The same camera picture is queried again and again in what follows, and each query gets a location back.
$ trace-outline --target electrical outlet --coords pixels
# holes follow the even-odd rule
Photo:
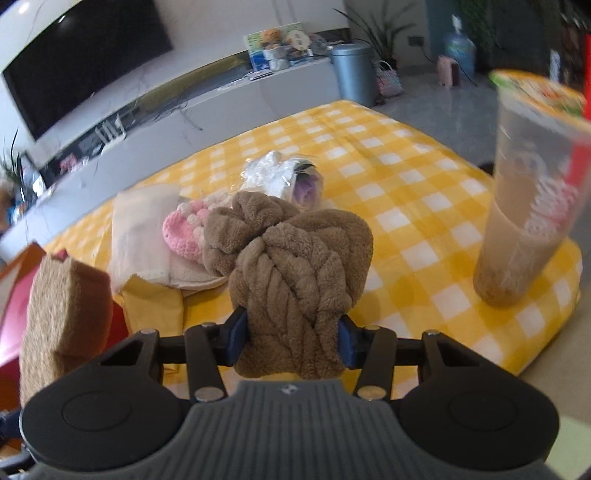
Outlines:
[[[408,46],[410,47],[424,47],[425,45],[425,37],[409,37],[408,38]]]

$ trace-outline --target pink crocheted item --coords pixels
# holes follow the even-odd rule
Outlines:
[[[210,196],[205,200],[192,200],[181,203],[166,217],[162,225],[162,235],[168,247],[187,260],[203,263],[203,231],[209,212],[218,206],[229,206],[228,195]]]

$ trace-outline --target yellow checkered tablecloth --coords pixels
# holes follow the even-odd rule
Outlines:
[[[510,309],[493,309],[472,287],[472,273],[491,201],[492,180],[480,170],[396,120],[344,100],[298,113],[214,145],[138,183],[180,183],[199,197],[239,182],[244,161],[269,150],[316,156],[324,204],[363,217],[374,233],[365,293],[350,312],[358,325],[379,324],[400,337],[438,329],[519,373],[568,319],[577,299],[580,250],[566,241]],[[112,200],[54,239],[106,269]],[[187,299],[185,327],[221,322],[231,312],[225,288]],[[345,373],[350,387],[355,373]],[[400,368],[395,394],[417,383]]]

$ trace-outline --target television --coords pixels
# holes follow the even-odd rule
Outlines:
[[[154,0],[82,0],[3,74],[37,140],[95,92],[172,48]]]

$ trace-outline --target drink cup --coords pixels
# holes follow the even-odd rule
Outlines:
[[[497,71],[495,189],[474,288],[496,307],[518,302],[569,234],[591,188],[584,97],[531,74]]]

